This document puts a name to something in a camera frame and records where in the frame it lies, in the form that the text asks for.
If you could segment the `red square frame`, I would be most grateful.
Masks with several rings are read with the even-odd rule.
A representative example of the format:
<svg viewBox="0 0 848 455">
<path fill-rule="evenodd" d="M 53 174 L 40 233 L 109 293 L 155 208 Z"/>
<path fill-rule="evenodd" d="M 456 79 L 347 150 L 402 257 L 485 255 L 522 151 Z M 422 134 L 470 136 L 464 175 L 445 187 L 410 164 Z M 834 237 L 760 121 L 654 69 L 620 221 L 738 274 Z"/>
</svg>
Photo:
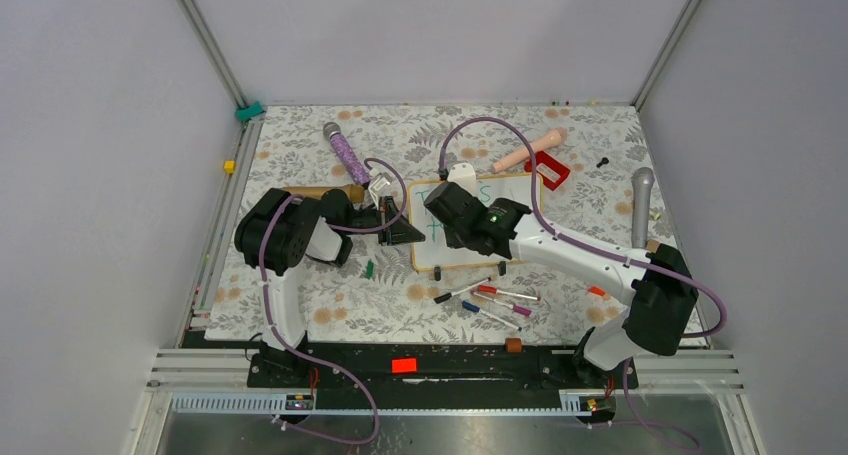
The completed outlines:
<svg viewBox="0 0 848 455">
<path fill-rule="evenodd" d="M 540 151 L 536 153 L 537 173 L 542 177 L 544 186 L 556 191 L 569 178 L 571 170 L 557 159 Z"/>
</svg>

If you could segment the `teal corner clamp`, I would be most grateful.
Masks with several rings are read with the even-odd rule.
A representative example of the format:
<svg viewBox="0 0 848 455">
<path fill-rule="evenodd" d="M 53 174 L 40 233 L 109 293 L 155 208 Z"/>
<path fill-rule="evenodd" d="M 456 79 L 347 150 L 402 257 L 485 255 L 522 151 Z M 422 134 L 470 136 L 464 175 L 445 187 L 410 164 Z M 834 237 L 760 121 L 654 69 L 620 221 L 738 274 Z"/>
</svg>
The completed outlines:
<svg viewBox="0 0 848 455">
<path fill-rule="evenodd" d="M 235 117 L 240 123 L 247 123 L 265 112 L 264 106 L 256 101 L 253 104 L 235 111 Z"/>
</svg>

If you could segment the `red tape patch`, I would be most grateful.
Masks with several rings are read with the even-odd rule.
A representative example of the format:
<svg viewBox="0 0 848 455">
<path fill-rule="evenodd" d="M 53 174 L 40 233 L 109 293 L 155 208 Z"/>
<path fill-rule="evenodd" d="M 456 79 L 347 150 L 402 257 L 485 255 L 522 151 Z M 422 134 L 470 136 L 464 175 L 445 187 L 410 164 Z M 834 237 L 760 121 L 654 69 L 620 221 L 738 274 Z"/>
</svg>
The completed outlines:
<svg viewBox="0 0 848 455">
<path fill-rule="evenodd" d="M 408 374 L 418 371 L 418 360 L 415 357 L 394 358 L 391 360 L 392 374 Z"/>
</svg>

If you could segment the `yellow framed whiteboard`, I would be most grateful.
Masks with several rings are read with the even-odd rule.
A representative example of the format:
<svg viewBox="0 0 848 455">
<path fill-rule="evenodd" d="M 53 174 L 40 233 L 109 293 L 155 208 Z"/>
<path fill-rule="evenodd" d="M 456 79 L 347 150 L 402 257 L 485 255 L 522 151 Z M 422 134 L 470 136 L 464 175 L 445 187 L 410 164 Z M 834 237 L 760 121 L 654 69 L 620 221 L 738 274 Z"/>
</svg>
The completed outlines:
<svg viewBox="0 0 848 455">
<path fill-rule="evenodd" d="M 468 249 L 454 249 L 447 245 L 442 224 L 425 208 L 424 202 L 441 181 L 416 181 L 407 188 L 409 207 L 407 218 L 410 223 L 425 235 L 423 242 L 411 245 L 411 261 L 416 271 L 432 271 L 439 267 L 443 272 L 448 269 L 472 268 L 497 265 L 509 260 L 498 255 L 484 256 Z M 477 195 L 480 201 L 489 206 L 497 198 L 507 198 L 530 207 L 531 174 L 518 173 L 507 175 L 486 175 L 477 179 Z"/>
</svg>

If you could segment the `orange cylinder block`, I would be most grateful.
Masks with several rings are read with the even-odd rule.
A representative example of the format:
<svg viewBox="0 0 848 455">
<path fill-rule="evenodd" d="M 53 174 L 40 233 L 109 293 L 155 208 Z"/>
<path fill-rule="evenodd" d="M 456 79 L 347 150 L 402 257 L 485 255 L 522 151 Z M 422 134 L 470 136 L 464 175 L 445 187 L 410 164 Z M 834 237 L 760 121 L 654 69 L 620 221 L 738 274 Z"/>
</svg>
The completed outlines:
<svg viewBox="0 0 848 455">
<path fill-rule="evenodd" d="M 517 337 L 510 337 L 505 340 L 505 351 L 510 354 L 517 354 L 523 351 L 522 340 Z"/>
</svg>

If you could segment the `black whiteboard marker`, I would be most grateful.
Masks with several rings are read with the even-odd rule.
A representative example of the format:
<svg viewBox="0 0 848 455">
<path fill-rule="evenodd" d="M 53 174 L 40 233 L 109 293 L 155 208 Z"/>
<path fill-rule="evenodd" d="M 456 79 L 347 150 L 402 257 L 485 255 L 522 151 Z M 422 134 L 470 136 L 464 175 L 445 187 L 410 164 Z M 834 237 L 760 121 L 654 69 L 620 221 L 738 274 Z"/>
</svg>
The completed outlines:
<svg viewBox="0 0 848 455">
<path fill-rule="evenodd" d="M 483 279 L 481 279 L 481 280 L 479 280 L 479 281 L 476 281 L 476 282 L 473 282 L 473 283 L 471 283 L 471 284 L 469 284 L 469 285 L 467 285 L 467 286 L 465 286 L 465 287 L 462 287 L 462 288 L 459 288 L 459 289 L 455 289 L 455 290 L 452 290 L 452 291 L 449 291 L 449 292 L 443 293 L 442 295 L 437 296 L 436 298 L 434 298 L 434 299 L 433 299 L 433 301 L 434 301 L 436 304 L 442 304 L 442 303 L 444 303 L 444 302 L 447 302 L 448 300 L 450 300 L 451 298 L 453 298 L 453 297 L 455 297 L 455 296 L 458 296 L 458 295 L 460 295 L 460 294 L 463 294 L 463 293 L 465 293 L 465 292 L 468 292 L 468 291 L 470 291 L 470 290 L 471 290 L 471 289 L 473 289 L 473 288 L 476 288 L 476 287 L 478 287 L 478 286 L 480 286 L 480 285 L 483 285 L 483 284 L 485 284 L 485 283 L 487 283 L 487 282 L 491 282 L 491 281 L 492 281 L 492 278 L 491 278 L 491 277 L 483 278 Z"/>
</svg>

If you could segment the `red triangular block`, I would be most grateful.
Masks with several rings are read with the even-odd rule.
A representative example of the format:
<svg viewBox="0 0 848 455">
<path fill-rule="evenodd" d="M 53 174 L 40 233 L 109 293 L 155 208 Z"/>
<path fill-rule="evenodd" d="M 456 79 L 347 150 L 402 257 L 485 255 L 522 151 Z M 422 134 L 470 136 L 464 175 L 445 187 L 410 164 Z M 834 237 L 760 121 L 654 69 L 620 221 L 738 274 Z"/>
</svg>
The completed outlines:
<svg viewBox="0 0 848 455">
<path fill-rule="evenodd" d="M 601 289 L 600 287 L 597 287 L 597 286 L 590 287 L 588 289 L 588 292 L 590 294 L 596 295 L 596 296 L 604 298 L 604 299 L 606 299 L 608 297 L 607 292 L 604 291 L 603 289 Z"/>
</svg>

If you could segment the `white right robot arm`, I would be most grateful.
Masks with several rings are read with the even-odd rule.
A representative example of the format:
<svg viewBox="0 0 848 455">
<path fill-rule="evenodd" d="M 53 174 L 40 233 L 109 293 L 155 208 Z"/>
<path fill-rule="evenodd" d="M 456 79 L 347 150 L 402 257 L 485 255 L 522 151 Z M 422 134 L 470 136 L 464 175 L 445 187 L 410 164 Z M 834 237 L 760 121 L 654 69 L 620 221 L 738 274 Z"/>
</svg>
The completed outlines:
<svg viewBox="0 0 848 455">
<path fill-rule="evenodd" d="M 601 385 L 636 355 L 678 351 L 698 294 L 685 282 L 689 272 L 676 248 L 661 244 L 648 252 L 609 244 L 551 225 L 507 198 L 484 204 L 453 182 L 438 185 L 424 206 L 442 224 L 452 248 L 554 268 L 625 305 L 581 339 L 573 371 L 583 385 Z"/>
</svg>

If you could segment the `silver toy microphone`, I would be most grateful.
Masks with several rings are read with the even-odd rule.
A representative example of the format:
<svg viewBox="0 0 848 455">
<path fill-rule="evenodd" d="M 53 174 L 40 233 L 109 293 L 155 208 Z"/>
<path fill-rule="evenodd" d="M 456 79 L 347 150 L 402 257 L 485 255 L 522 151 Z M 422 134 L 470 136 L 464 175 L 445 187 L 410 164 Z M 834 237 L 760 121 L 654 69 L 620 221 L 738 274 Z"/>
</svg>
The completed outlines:
<svg viewBox="0 0 848 455">
<path fill-rule="evenodd" d="M 655 175 L 651 168 L 640 167 L 631 177 L 632 184 L 632 230 L 631 243 L 634 248 L 645 248 L 648 241 L 650 201 Z"/>
</svg>

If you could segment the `blue whiteboard marker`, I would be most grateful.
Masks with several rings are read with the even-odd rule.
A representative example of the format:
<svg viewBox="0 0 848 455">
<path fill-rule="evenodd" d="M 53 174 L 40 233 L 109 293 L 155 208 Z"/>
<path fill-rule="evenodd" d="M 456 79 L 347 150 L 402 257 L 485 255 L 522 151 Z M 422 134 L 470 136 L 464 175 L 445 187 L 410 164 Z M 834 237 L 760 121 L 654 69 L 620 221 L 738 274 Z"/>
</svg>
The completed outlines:
<svg viewBox="0 0 848 455">
<path fill-rule="evenodd" d="M 514 330 L 514 331 L 517 331 L 517 332 L 522 331 L 521 326 L 519 326 L 519 325 L 517 325 L 517 324 L 515 324 L 515 323 L 513 323 L 513 322 L 511 322 L 511 321 L 509 321 L 509 320 L 507 320 L 503 317 L 500 317 L 500 316 L 498 316 L 494 313 L 491 313 L 490 311 L 487 311 L 487 310 L 485 310 L 485 309 L 483 309 L 483 308 L 481 308 L 481 307 L 479 307 L 479 306 L 477 306 L 477 305 L 475 305 L 475 304 L 473 304 L 469 301 L 463 300 L 461 302 L 461 306 L 462 306 L 463 309 L 465 309 L 469 312 L 478 314 L 478 315 L 483 316 L 485 318 L 488 318 L 490 320 L 494 320 L 497 323 L 500 323 L 500 324 L 502 324 L 502 325 Z"/>
</svg>

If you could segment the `purple glitter toy microphone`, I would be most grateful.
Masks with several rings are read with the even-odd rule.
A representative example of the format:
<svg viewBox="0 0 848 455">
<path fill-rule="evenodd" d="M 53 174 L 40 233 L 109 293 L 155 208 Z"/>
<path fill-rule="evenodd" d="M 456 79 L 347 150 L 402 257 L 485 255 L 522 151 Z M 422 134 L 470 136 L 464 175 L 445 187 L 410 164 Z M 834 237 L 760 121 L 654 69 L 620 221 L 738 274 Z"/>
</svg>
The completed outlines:
<svg viewBox="0 0 848 455">
<path fill-rule="evenodd" d="M 358 185 L 367 186 L 370 183 L 369 172 L 365 169 L 346 137 L 342 134 L 340 126 L 335 122 L 325 123 L 323 126 L 323 135 L 353 181 Z"/>
</svg>

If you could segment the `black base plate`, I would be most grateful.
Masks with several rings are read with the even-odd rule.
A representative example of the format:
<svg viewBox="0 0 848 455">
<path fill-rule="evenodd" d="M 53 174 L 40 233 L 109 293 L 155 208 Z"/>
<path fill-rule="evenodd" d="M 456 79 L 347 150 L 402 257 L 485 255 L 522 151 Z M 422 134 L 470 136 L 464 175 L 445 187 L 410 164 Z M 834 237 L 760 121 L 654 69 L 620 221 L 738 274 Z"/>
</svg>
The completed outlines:
<svg viewBox="0 0 848 455">
<path fill-rule="evenodd" d="M 496 400 L 527 403 L 539 393 L 563 390 L 604 397 L 639 385 L 634 366 L 619 364 L 602 372 L 579 366 L 570 346 L 524 345 L 510 354 L 499 345 L 365 344 L 305 341 L 304 358 L 291 354 L 284 364 L 264 350 L 251 358 L 250 388 L 328 392 L 345 401 L 370 405 L 389 400 L 428 398 L 436 406 L 450 399 L 461 404 Z M 418 371 L 392 374 L 391 360 L 415 357 Z"/>
</svg>

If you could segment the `gold toy microphone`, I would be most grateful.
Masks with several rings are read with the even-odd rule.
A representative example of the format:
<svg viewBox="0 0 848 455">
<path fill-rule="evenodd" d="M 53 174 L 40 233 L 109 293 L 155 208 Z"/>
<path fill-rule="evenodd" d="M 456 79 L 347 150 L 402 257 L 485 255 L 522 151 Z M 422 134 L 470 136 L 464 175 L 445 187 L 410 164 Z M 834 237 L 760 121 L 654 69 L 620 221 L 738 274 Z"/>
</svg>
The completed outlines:
<svg viewBox="0 0 848 455">
<path fill-rule="evenodd" d="M 290 186 L 284 187 L 283 190 L 293 195 L 315 199 L 320 199 L 327 192 L 337 190 L 343 192 L 353 204 L 359 204 L 365 200 L 365 188 L 355 184 L 343 186 Z"/>
</svg>

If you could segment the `pink toy microphone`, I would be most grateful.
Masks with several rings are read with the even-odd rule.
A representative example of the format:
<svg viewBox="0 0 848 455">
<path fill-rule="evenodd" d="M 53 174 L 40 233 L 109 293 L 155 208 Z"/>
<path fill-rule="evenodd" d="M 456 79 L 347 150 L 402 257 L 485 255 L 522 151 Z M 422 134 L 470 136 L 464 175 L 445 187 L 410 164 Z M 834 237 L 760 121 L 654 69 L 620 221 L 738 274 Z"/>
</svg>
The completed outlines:
<svg viewBox="0 0 848 455">
<path fill-rule="evenodd" d="M 568 132 L 565 128 L 557 127 L 549 130 L 544 136 L 536 139 L 529 144 L 530 148 L 522 146 L 494 162 L 492 171 L 494 173 L 503 172 L 517 164 L 526 161 L 530 158 L 530 154 L 538 153 L 546 149 L 554 148 L 561 145 L 568 137 Z"/>
</svg>

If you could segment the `small tan wooden block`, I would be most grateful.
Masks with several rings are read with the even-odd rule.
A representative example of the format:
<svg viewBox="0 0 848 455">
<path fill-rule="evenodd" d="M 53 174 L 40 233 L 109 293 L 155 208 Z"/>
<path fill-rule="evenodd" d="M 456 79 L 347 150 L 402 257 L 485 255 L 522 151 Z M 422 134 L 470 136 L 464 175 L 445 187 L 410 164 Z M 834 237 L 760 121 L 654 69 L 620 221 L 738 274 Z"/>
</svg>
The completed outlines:
<svg viewBox="0 0 848 455">
<path fill-rule="evenodd" d="M 658 250 L 660 245 L 661 245 L 661 243 L 657 240 L 648 240 L 647 243 L 646 243 L 645 249 L 648 252 L 655 253 Z"/>
</svg>

